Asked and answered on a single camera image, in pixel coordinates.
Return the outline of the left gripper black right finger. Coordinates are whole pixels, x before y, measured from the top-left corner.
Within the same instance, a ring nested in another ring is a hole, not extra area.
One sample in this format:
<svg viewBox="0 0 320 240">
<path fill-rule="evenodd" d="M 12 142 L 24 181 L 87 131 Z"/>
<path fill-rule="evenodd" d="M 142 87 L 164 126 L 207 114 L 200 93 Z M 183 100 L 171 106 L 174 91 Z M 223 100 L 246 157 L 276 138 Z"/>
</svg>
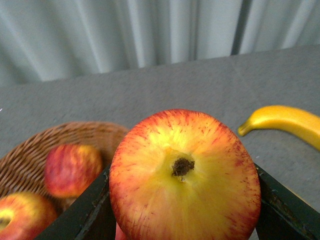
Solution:
<svg viewBox="0 0 320 240">
<path fill-rule="evenodd" d="M 320 213 L 256 165 L 261 211 L 255 227 L 260 240 L 318 240 Z"/>
</svg>

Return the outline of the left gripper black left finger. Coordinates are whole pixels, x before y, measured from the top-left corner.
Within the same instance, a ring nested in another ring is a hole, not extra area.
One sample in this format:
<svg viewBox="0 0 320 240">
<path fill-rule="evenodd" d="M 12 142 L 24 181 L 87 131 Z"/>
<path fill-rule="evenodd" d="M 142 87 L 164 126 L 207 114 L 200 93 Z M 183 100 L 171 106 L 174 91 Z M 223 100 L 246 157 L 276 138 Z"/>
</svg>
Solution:
<svg viewBox="0 0 320 240">
<path fill-rule="evenodd" d="M 116 219 L 111 207 L 108 165 L 93 183 L 37 240 L 114 240 Z"/>
</svg>

